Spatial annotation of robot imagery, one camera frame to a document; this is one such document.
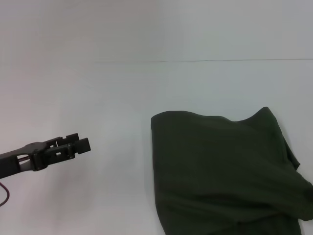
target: fabric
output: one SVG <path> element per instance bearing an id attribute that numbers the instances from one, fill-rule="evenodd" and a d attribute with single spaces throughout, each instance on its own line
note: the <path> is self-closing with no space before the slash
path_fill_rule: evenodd
<path id="1" fill-rule="evenodd" d="M 269 108 L 243 121 L 168 111 L 151 127 L 166 235 L 300 235 L 313 219 L 312 184 Z"/>

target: red wire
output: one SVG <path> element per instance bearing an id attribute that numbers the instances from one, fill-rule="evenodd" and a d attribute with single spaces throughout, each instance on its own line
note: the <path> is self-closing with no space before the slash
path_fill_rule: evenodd
<path id="1" fill-rule="evenodd" d="M 0 207 L 2 207 L 9 200 L 10 191 L 2 183 L 0 183 L 0 186 L 6 191 L 6 199 L 0 204 Z"/>

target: white wall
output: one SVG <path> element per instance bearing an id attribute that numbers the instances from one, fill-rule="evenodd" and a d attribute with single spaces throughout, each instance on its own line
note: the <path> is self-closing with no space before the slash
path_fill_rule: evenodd
<path id="1" fill-rule="evenodd" d="M 240 120 L 269 106 L 313 181 L 312 9 L 310 0 L 1 0 L 0 151 L 75 132 L 92 151 L 2 179 L 11 198 L 0 233 L 164 234 L 150 118 L 167 110 Z"/>

